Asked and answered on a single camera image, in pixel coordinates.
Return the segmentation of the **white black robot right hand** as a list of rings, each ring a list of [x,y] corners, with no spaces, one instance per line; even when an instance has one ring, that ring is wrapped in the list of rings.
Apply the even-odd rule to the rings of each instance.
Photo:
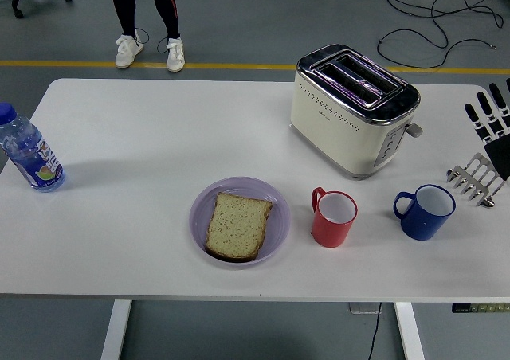
[[[509,102],[505,100],[495,83],[489,85],[489,93],[492,103],[483,92],[477,93],[478,103],[486,118],[485,122],[473,105],[466,104],[465,112],[484,143],[489,161],[499,176],[509,183]]]

